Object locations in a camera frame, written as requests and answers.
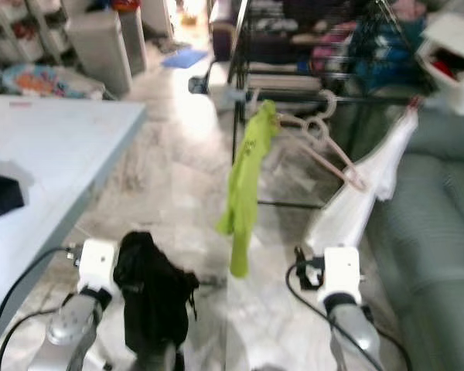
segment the marble floor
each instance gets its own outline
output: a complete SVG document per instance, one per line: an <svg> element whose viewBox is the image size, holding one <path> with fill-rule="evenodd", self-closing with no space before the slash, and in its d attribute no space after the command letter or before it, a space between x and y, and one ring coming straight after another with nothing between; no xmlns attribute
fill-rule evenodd
<svg viewBox="0 0 464 371"><path fill-rule="evenodd" d="M119 240L129 230L150 230L175 264L225 282L196 293L199 319L189 321L183 344L187 370L335 370L328 326L299 304L284 282L294 260L293 247L302 239L311 212L261 206L249 249L250 273L242 280L228 274L231 239L214 229L225 205L230 171L233 116L223 100L227 66L213 69L210 99L187 92L187 80L206 71L206 60L188 70L167 70L151 47L148 54L148 72L135 79L125 98L145 102L148 120L67 239ZM262 198L322 202L336 188L335 180L312 163L293 153L272 152L260 181ZM368 278L361 290L380 326L398 336L367 243L361 249ZM55 257L17 317L58 305L76 281L69 262ZM15 334L4 370L26 369L43 339L46 320L30 321ZM114 369L132 369L135 358L124 344L122 303L105 312L98 338ZM387 370L404 369L395 348L384 340L381 354ZM84 369L95 368L86 361Z"/></svg>

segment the black cable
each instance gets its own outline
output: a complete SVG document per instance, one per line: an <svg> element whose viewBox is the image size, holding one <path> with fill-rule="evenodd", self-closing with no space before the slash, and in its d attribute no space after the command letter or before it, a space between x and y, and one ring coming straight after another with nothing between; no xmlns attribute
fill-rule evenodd
<svg viewBox="0 0 464 371"><path fill-rule="evenodd" d="M399 349L399 352L402 354L402 358L404 358L406 368L408 369L408 371L412 371L411 357L409 357L408 352L405 350L403 345L390 335L381 331L377 326L374 327L382 338L385 338L386 340L394 344L397 349Z"/></svg>
<svg viewBox="0 0 464 371"><path fill-rule="evenodd" d="M58 308L53 308L53 309L48 309L46 311L35 311L33 313L30 313L28 314L26 317L18 320L13 326L12 328L9 330L9 332L7 332L7 335L4 337L3 339L3 343L2 343L2 346L0 347L0 370L2 369L2 360L3 360L3 356L5 354L5 349L7 348L7 344L9 343L10 341L10 338L12 337L12 335L14 334L14 331L20 326L22 325L22 323L24 323L25 321L27 321L28 319L32 318L32 317L36 317L37 315L50 315L52 313L55 313L56 311L58 311Z"/></svg>
<svg viewBox="0 0 464 371"><path fill-rule="evenodd" d="M7 302L9 301L12 292L17 288L17 286L21 283L21 281L24 279L25 276L27 276L43 259L48 257L50 254L56 253L57 251L69 251L68 248L65 247L55 247L51 250L45 251L43 254L41 254L39 257L37 257L27 268L26 270L19 276L19 278L14 282L12 287L9 289L7 292L7 295L3 298L2 303L0 304L0 318L3 314L3 311L5 309L5 306L7 305Z"/></svg>
<svg viewBox="0 0 464 371"><path fill-rule="evenodd" d="M345 331L342 327L340 327L334 321L332 321L330 318L328 318L322 311L320 311L318 308L315 308L311 303L306 301L301 295L299 295L297 292L295 292L294 288L291 286L291 283L290 283L290 279L289 279L290 275L291 275L291 273L292 273L292 271L294 269L297 269L299 267L304 267L308 263L309 263L308 261L300 261L298 263L295 263L295 264L291 265L290 268L287 270L287 273L285 274L285 283L287 284L288 290L301 303L303 303L305 306L307 306L309 309L311 309L317 315L319 315L321 318L323 318L325 321L327 321L332 327L336 328L337 331L342 334L342 336L344 336L347 340L349 340L357 348L357 350L359 350L359 352L364 356L364 358L366 358L368 360L368 362L371 365L373 365L373 367L377 371L383 371L383 369L381 368L379 363L372 356L370 356L363 348L361 348L359 346L359 344L357 344L357 341L354 340L354 338L351 335L349 335L349 333L347 331Z"/></svg>

